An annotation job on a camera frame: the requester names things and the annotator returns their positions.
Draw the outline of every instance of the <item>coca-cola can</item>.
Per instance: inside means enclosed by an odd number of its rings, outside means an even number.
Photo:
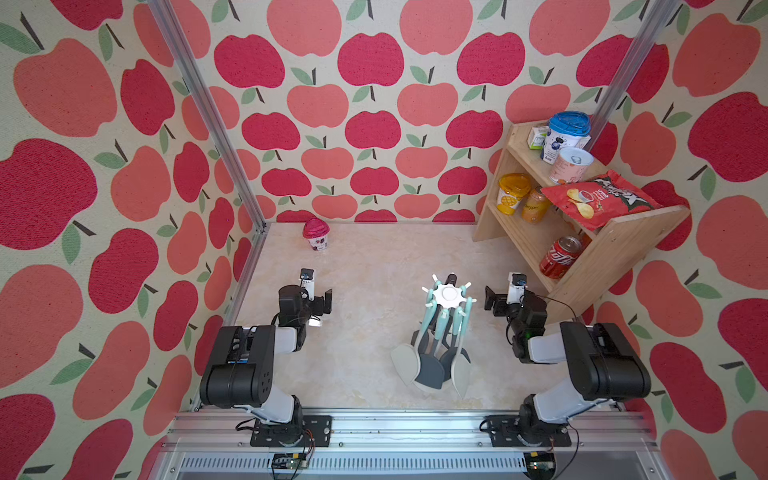
[[[571,268],[581,253],[581,242],[576,237],[561,237],[554,242],[538,269],[549,278],[559,279]]]

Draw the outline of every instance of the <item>potato chip bag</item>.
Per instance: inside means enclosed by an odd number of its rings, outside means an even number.
[[[661,208],[650,195],[613,170],[578,184],[542,188],[541,192],[570,218],[593,232],[611,218]]]

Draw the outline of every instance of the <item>red apple print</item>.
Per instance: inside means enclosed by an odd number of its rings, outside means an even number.
[[[184,37],[189,43],[192,55],[202,58],[210,49],[210,30],[203,12],[191,0],[170,0],[176,18],[184,30]]]
[[[342,180],[352,173],[355,159],[343,148],[310,148],[301,154],[301,165],[308,174],[323,180]]]
[[[760,32],[715,13],[699,22],[677,53],[672,80],[692,97],[718,94],[736,83],[757,57]]]
[[[733,423],[733,446],[741,461],[746,463],[757,478],[768,478],[768,442],[765,429],[768,428],[768,412],[752,410],[744,413]]]
[[[266,9],[275,41],[294,55],[330,55],[341,38],[341,14],[333,0],[275,0]]]
[[[0,399],[0,478],[16,480],[24,465],[51,433],[56,412],[42,395],[25,393]]]
[[[237,104],[237,100],[222,87],[210,87],[208,90],[210,90],[210,95],[214,98],[216,109],[221,114],[224,126],[228,130],[235,128],[237,122],[240,121],[240,106]]]
[[[157,455],[163,448],[163,444],[167,441],[168,435],[161,437],[160,440],[157,440],[154,445],[152,445],[152,448],[149,449],[147,456],[144,457],[144,461],[141,463],[141,471],[139,472],[137,480],[150,480],[149,475],[152,473],[152,467],[154,467],[154,462],[157,460]]]
[[[387,167],[367,167],[355,172],[349,185],[358,195],[392,195],[400,188],[400,180]]]
[[[118,112],[107,69],[72,38],[60,40],[47,55],[20,61],[13,71],[13,86],[35,120],[65,137],[93,137]]]
[[[637,275],[637,300],[648,310],[650,321],[673,336],[691,336],[703,323],[696,297],[677,278],[667,262],[646,263]]]
[[[134,389],[136,377],[147,365],[149,352],[149,335],[143,325],[125,322],[116,326],[74,390],[75,415],[95,420],[116,409]]]
[[[175,356],[165,367],[163,379],[144,411],[145,434],[154,436],[165,431],[179,412],[191,383],[189,359],[186,355]]]
[[[210,244],[216,248],[223,248],[227,244],[227,235],[230,234],[234,223],[235,212],[232,204],[226,198],[217,198],[214,209],[208,215]]]
[[[595,322],[613,323],[619,327],[629,344],[632,345],[634,351],[640,355],[640,343],[637,341],[637,337],[634,335],[632,330],[629,329],[629,325],[627,325],[626,320],[624,320],[624,314],[621,312],[621,308],[619,308],[617,304],[613,302],[603,302],[603,304],[600,305],[600,308],[598,308],[597,319]]]
[[[154,316],[152,337],[157,348],[170,352],[179,344],[187,324],[197,310],[197,288],[186,280],[170,286],[165,301]]]
[[[261,185],[264,190],[278,197],[288,195],[306,197],[312,191],[310,179],[301,170],[295,168],[286,170],[273,168],[261,176]]]
[[[141,44],[153,60],[164,67],[174,66],[174,56],[171,54],[168,44],[165,43],[163,33],[157,26],[148,4],[140,3],[134,7],[134,28],[136,28]]]
[[[192,138],[199,141],[208,140],[208,127],[205,126],[192,95],[184,97],[181,101],[181,117],[184,119],[184,126],[187,127]]]
[[[434,223],[474,223],[475,214],[471,210],[444,210],[435,215]]]
[[[259,35],[227,36],[214,49],[214,63],[221,77],[234,87],[275,88],[286,77],[280,54]]]
[[[405,218],[432,218],[440,208],[437,195],[401,195],[395,200],[395,212]]]
[[[357,213],[357,200],[351,195],[318,195],[312,199],[315,213],[325,218],[352,218]]]
[[[205,283],[205,306],[209,310],[218,309],[227,299],[227,292],[232,285],[232,269],[226,257],[216,259],[214,271]]]
[[[155,218],[170,198],[170,175],[163,157],[151,147],[139,147],[134,159],[112,179],[112,203],[129,220]]]
[[[205,322],[203,334],[200,335],[200,339],[197,341],[197,346],[194,350],[194,371],[200,376],[205,373],[205,367],[208,366],[210,353],[214,349],[214,343],[219,334],[219,328],[221,328],[223,323],[224,319],[221,318],[220,315],[214,315]]]
[[[246,237],[241,238],[240,241],[237,242],[237,250],[232,259],[232,274],[234,275],[236,282],[240,281],[240,275],[243,274],[243,267],[245,266],[245,261],[248,260],[250,248],[250,240]]]
[[[565,111],[571,103],[571,90],[563,84],[523,85],[507,99],[507,118],[515,124],[546,120]]]
[[[305,223],[307,220],[317,218],[312,212],[306,210],[299,210],[297,212],[292,210],[286,210],[277,215],[277,223]]]
[[[616,35],[592,47],[579,62],[576,80],[583,87],[602,87],[611,83],[632,43],[631,38]],[[661,88],[669,71],[669,51],[666,45],[654,45],[627,87],[636,103],[649,101]]]
[[[134,428],[126,419],[111,420],[85,437],[72,457],[64,480],[111,480],[128,453]]]
[[[488,185],[488,175],[480,167],[456,167],[445,172],[437,188],[446,195],[477,195]]]
[[[752,198],[736,195],[718,201],[701,217],[696,244],[715,262],[720,275],[768,290],[766,236],[768,217],[763,208]]]
[[[504,133],[504,122],[493,110],[468,111],[451,120],[445,140],[452,147],[490,148]]]
[[[209,177],[210,168],[205,153],[188,141],[174,159],[174,185],[179,197],[185,202],[194,202]]]
[[[632,399],[625,400],[624,406],[627,407],[628,412],[643,414],[643,426],[650,431],[650,437],[656,440],[656,419],[650,405],[643,399]]]
[[[195,212],[187,212],[181,227],[168,242],[168,266],[179,275],[186,275],[197,268],[207,245],[208,235],[203,219]]]
[[[696,353],[677,343],[658,343],[650,351],[650,366],[688,425],[704,433],[715,433],[725,426],[723,392],[704,371]]]
[[[389,210],[366,210],[357,214],[355,223],[391,223],[397,222],[395,214]]]
[[[264,195],[256,195],[256,202],[258,202],[261,213],[267,220],[274,217],[275,213],[277,213],[277,206],[271,198]]]
[[[478,203],[475,204],[475,212],[479,215],[482,213],[482,208],[485,206],[485,195],[478,200]]]
[[[600,136],[592,141],[589,153],[597,158],[603,165],[608,165],[614,159],[618,146],[618,129],[615,124],[608,122]]]
[[[145,232],[134,228],[118,231],[91,265],[91,302],[104,313],[127,309],[154,272],[158,258],[157,245]]]
[[[467,85],[511,84],[525,63],[525,46],[514,33],[501,36],[485,33],[465,45],[458,57],[456,73]]]
[[[738,121],[739,131],[768,129],[768,107],[752,92],[740,91],[719,100],[696,120],[688,136],[688,150],[710,162],[713,170],[729,182],[747,182],[768,171],[768,137],[750,136],[744,148],[743,135],[732,132]]]
[[[502,150],[503,149],[499,148],[497,151],[493,152],[491,158],[488,159],[488,169],[492,174],[496,174],[496,167],[498,167],[498,161],[502,157]]]
[[[349,100],[338,85],[299,85],[286,100],[293,117],[310,127],[338,127],[349,111]]]
[[[361,111],[346,122],[346,140],[355,148],[392,148],[400,141],[400,124],[388,111]]]
[[[243,233],[248,233],[253,228],[253,220],[250,219],[245,204],[241,204],[237,208],[237,224],[240,225],[240,231]]]
[[[717,329],[723,340],[736,350],[764,389],[768,389],[768,359],[762,348],[768,341],[768,300],[737,300],[720,312]]]
[[[716,480],[707,454],[690,435],[667,430],[661,437],[661,455],[677,480]]]
[[[434,178],[448,164],[448,154],[443,148],[408,147],[397,154],[397,171],[408,178]]]
[[[80,321],[83,296],[78,283],[65,270],[53,265],[31,265],[5,282],[0,291],[0,311],[0,329],[5,332],[0,336],[2,389],[53,357],[59,340]],[[35,329],[26,327],[30,318],[35,319]],[[41,329],[49,334],[35,334]],[[29,348],[33,344],[38,348]]]
[[[140,59],[133,70],[123,72],[120,99],[128,120],[136,130],[154,135],[174,116],[174,95],[163,75],[150,62]]]
[[[619,155],[633,174],[651,177],[667,167],[676,148],[672,131],[656,122],[654,114],[644,111],[627,126]]]
[[[402,77],[405,60],[400,45],[386,33],[369,37],[359,33],[339,49],[339,73],[352,85],[388,87]]]
[[[411,84],[403,88],[397,97],[400,116],[416,127],[444,124],[456,111],[457,104],[458,93],[449,83]]]
[[[256,158],[256,155],[250,153],[248,150],[238,148],[237,156],[240,159],[240,164],[243,165],[245,176],[248,180],[256,180],[261,173],[261,165],[259,164],[259,159]]]
[[[409,0],[400,12],[402,40],[416,53],[450,55],[472,27],[468,0]]]
[[[674,185],[666,180],[656,180],[650,182],[641,189],[646,194],[649,194],[651,198],[656,200],[662,207],[672,207],[674,205],[684,205],[690,209],[690,204],[685,197],[681,197],[674,190]],[[694,227],[694,220],[691,215],[683,220],[683,222],[675,227],[674,230],[661,241],[656,248],[659,250],[674,250],[680,245],[685,243],[685,240],[690,235],[691,229]]]
[[[15,250],[56,240],[98,192],[93,171],[79,155],[42,138],[18,142],[0,161],[0,178],[0,245]]]
[[[227,166],[224,164],[224,160],[221,158],[216,161],[214,165],[214,178],[216,178],[216,186],[219,187],[222,194],[231,194],[235,188],[235,184],[230,177],[230,172],[227,171]]]
[[[611,14],[608,0],[547,0],[533,14],[529,38],[542,55],[576,55],[603,31]]]
[[[120,18],[123,16],[123,2],[120,0],[105,0],[95,2],[82,8],[72,0],[51,0],[57,10],[69,20],[75,27],[83,30],[95,30],[107,18]]]
[[[253,114],[242,128],[245,141],[259,150],[295,150],[301,142],[296,125],[283,114]]]
[[[632,286],[632,279],[632,269],[629,269],[608,291],[614,295],[624,295]]]

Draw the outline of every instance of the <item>shelf board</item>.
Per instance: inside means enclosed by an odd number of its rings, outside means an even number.
[[[525,124],[513,125],[507,142],[507,150],[520,165],[523,166],[528,174],[531,175],[536,184],[542,187],[554,187],[557,184],[549,177],[549,171],[552,166],[539,157],[539,155],[541,155],[541,150],[531,150],[528,148],[528,133],[531,131],[531,127],[546,123],[547,122],[533,121]],[[595,160],[595,162],[587,169],[584,178],[592,178],[604,174],[607,171],[608,169],[605,165],[600,163],[600,161]],[[558,212],[558,215],[562,215],[564,221],[573,225],[576,232],[583,230],[592,240],[597,237],[598,234],[596,232],[587,230],[565,213]]]
[[[498,220],[504,231],[511,238],[512,243],[520,250],[525,261],[531,266],[538,276],[547,292],[551,292],[558,284],[558,280],[553,280],[544,275],[539,269],[538,264],[544,255],[549,251],[549,247],[560,237],[573,235],[573,230],[558,215],[550,212],[544,215],[544,219],[535,225],[522,219],[519,212],[514,215],[504,215],[498,211],[495,205],[485,204],[485,208]]]

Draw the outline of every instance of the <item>small milk carton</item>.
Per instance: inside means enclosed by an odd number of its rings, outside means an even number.
[[[541,150],[544,148],[544,142],[547,138],[547,126],[531,127],[531,133],[528,134],[528,148],[531,150]]]

